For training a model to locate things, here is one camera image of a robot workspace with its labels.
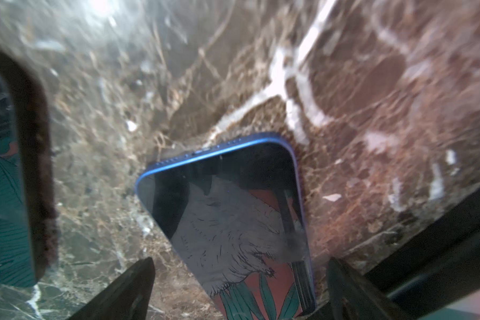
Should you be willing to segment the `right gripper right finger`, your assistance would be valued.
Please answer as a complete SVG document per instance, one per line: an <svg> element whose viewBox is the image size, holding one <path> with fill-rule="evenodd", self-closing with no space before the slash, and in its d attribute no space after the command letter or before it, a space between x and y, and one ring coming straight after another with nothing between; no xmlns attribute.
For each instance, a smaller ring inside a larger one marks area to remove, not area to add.
<svg viewBox="0 0 480 320"><path fill-rule="evenodd" d="M329 302L335 319L411 319L393 301L345 261L327 265Z"/></svg>

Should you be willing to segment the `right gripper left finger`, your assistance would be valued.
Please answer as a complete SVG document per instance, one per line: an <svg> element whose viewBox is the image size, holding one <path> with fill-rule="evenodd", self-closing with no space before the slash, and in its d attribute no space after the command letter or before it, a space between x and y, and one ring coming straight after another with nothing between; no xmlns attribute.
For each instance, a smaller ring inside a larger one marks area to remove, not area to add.
<svg viewBox="0 0 480 320"><path fill-rule="evenodd" d="M145 320L154 280L153 259L139 260L69 319Z"/></svg>

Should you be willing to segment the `blue edged smartphone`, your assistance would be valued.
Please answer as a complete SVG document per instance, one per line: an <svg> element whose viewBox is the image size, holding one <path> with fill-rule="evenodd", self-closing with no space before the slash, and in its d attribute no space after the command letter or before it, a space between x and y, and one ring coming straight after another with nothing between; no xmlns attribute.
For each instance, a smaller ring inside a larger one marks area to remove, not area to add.
<svg viewBox="0 0 480 320"><path fill-rule="evenodd" d="M315 310L297 161L277 133L150 165L135 192L226 319Z"/></svg>

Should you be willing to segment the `black smartphone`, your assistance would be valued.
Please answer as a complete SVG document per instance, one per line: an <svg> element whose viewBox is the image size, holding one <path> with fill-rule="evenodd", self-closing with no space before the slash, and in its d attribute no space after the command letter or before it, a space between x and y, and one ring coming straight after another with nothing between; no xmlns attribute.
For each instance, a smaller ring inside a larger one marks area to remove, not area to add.
<svg viewBox="0 0 480 320"><path fill-rule="evenodd" d="M0 284L33 287L57 257L49 113L31 72L0 50Z"/></svg>

